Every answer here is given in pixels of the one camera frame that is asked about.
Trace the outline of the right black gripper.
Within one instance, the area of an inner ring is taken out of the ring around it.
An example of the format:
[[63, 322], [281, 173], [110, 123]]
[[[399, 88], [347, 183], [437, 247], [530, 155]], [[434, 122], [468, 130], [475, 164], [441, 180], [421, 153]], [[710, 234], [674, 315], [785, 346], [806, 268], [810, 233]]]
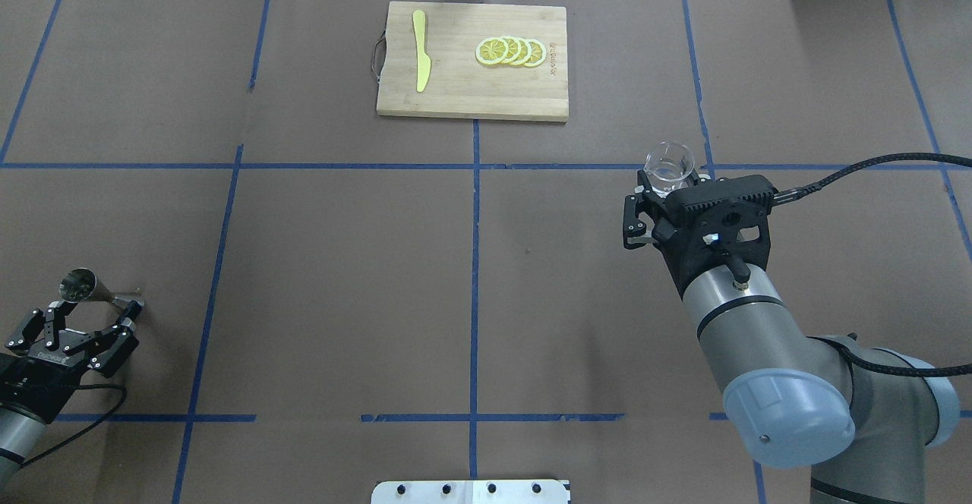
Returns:
[[[699, 186], [712, 180], [705, 169], [691, 169], [685, 175], [685, 188]], [[635, 250], [646, 245], [659, 244], [654, 237], [658, 229], [662, 238], [672, 238], [677, 230], [676, 217], [670, 214], [665, 204], [665, 197], [659, 197], [650, 188], [647, 178], [636, 179], [632, 195], [625, 197], [623, 203], [623, 247]]]

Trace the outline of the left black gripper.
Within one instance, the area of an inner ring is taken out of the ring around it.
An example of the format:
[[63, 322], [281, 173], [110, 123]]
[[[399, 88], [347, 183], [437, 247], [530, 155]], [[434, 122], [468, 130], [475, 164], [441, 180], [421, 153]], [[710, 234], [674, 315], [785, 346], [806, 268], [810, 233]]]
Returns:
[[83, 333], [66, 326], [77, 304], [56, 301], [34, 308], [7, 339], [5, 348], [17, 355], [22, 366], [56, 370], [95, 370], [113, 377], [139, 345], [135, 320], [144, 303], [129, 301], [118, 320], [102, 330]]

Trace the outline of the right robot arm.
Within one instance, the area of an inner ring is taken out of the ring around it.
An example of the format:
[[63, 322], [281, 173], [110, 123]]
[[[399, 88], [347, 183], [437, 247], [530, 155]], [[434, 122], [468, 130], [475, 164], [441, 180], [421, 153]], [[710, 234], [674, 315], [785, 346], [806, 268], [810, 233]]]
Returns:
[[667, 270], [751, 458], [808, 467], [813, 503], [924, 503], [926, 455], [961, 420], [952, 377], [853, 334], [806, 335], [766, 271], [768, 217], [792, 193], [762, 175], [645, 169], [623, 204], [623, 244], [652, 245]]

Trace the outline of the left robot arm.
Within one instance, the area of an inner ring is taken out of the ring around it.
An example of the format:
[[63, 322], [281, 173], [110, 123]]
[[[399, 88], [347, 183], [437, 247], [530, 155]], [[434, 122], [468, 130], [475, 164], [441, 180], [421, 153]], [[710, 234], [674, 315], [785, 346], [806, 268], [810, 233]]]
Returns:
[[[88, 383], [86, 373], [110, 379], [128, 362], [139, 345], [135, 321], [144, 309], [142, 300], [118, 304], [119, 315], [104, 329], [82, 332], [69, 328], [66, 318], [77, 305], [64, 300], [34, 308], [9, 337], [2, 341], [1, 367], [1, 470], [7, 486], [24, 467], [34, 464], [87, 434], [125, 403], [124, 384]], [[32, 456], [46, 428], [79, 391], [118, 391], [107, 413], [45, 452]]]

